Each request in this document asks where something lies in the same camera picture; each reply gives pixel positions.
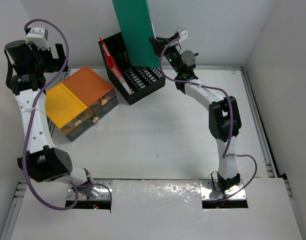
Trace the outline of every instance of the black strap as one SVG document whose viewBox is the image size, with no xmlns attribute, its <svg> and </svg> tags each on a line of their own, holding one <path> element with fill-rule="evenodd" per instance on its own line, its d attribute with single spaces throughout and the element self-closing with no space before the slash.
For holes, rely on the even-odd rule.
<svg viewBox="0 0 306 240">
<path fill-rule="evenodd" d="M 11 89 L 11 79 L 12 79 L 12 76 L 13 76 L 13 65 L 9 59 L 9 56 L 7 54 L 7 51 L 6 49 L 4 50 L 4 53 L 7 57 L 7 62 L 8 62 L 8 72 L 7 72 L 7 77 L 6 77 L 6 86 Z"/>
</svg>

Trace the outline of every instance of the orange box lid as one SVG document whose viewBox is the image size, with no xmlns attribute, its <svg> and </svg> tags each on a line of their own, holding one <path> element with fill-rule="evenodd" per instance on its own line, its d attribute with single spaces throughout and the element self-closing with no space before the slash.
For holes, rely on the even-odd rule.
<svg viewBox="0 0 306 240">
<path fill-rule="evenodd" d="M 65 79 L 63 84 L 88 107 L 113 89 L 108 82 L 88 66 Z"/>
</svg>

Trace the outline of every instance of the white table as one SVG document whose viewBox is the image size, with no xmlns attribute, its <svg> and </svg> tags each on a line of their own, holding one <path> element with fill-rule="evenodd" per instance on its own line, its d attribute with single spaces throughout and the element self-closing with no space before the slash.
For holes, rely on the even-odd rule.
<svg viewBox="0 0 306 240">
<path fill-rule="evenodd" d="M 96 72 L 107 79 L 104 69 Z M 174 77 L 172 71 L 166 72 Z M 218 168 L 208 113 L 166 82 L 132 106 L 117 93 L 119 105 L 74 142 L 58 129 L 53 134 L 57 148 L 96 178 L 165 180 L 114 180 L 111 214 L 50 210 L 27 190 L 12 240 L 301 239 L 283 180 L 268 178 L 240 71 L 196 70 L 196 74 L 203 83 L 224 88 L 237 99 L 242 119 L 237 152 L 253 155 L 258 164 L 256 178 L 246 189 L 249 208 L 202 209 L 197 179 L 208 179 Z M 254 171 L 247 158 L 238 160 L 238 168 L 244 181 Z M 45 200 L 65 204 L 66 185 L 34 186 Z"/>
</svg>

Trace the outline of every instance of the metal plate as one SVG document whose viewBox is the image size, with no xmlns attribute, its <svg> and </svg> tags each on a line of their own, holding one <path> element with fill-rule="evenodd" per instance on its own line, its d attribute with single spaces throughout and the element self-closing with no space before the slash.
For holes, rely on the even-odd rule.
<svg viewBox="0 0 306 240">
<path fill-rule="evenodd" d="M 111 192 L 113 191 L 113 181 L 112 180 L 95 178 L 94 183 L 103 184 L 106 187 L 108 187 Z M 107 200 L 110 200 L 110 195 L 106 188 L 102 186 L 95 186 L 95 188 L 97 188 L 97 190 L 100 191 L 99 195 L 96 197 L 96 201 L 106 202 Z M 66 201 L 74 201 L 74 200 L 75 200 L 75 193 L 72 190 L 72 186 L 69 185 Z M 87 201 L 87 196 L 79 193 L 78 201 Z"/>
<path fill-rule="evenodd" d="M 218 191 L 219 188 L 217 186 L 217 180 L 214 180 L 214 185 L 215 185 L 215 189 Z M 240 190 L 243 186 L 244 183 L 243 181 L 240 182 L 239 185 L 233 186 L 230 189 L 228 189 L 225 192 L 225 195 L 222 194 L 221 192 L 217 192 L 213 189 L 213 184 L 212 184 L 212 180 L 204 180 L 201 181 L 200 183 L 201 186 L 201 197 L 202 197 L 202 201 L 214 201 L 214 200 L 218 200 L 223 198 L 224 196 L 227 195 L 231 195 L 234 194 L 235 192 L 237 192 L 238 190 Z M 230 201 L 245 201 L 246 200 L 246 194 L 245 194 L 245 190 L 243 189 L 242 191 L 240 191 L 238 194 L 228 198 Z"/>
</svg>

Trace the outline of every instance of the green binder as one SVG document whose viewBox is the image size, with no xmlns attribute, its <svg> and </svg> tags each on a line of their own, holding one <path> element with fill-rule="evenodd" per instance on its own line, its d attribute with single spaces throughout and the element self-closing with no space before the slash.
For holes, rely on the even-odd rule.
<svg viewBox="0 0 306 240">
<path fill-rule="evenodd" d="M 147 0 L 113 0 L 130 64 L 141 67 L 159 67 L 159 59 L 149 42 L 154 30 Z"/>
</svg>

